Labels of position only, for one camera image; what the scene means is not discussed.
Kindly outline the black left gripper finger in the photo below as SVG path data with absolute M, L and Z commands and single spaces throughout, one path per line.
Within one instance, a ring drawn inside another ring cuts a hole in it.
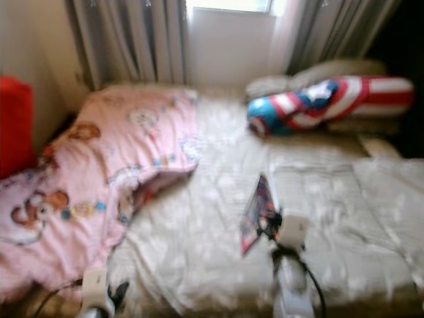
M 129 282 L 122 282 L 112 291 L 110 291 L 110 300 L 116 309 L 121 309 L 123 307 L 125 294 L 127 293 L 129 285 Z

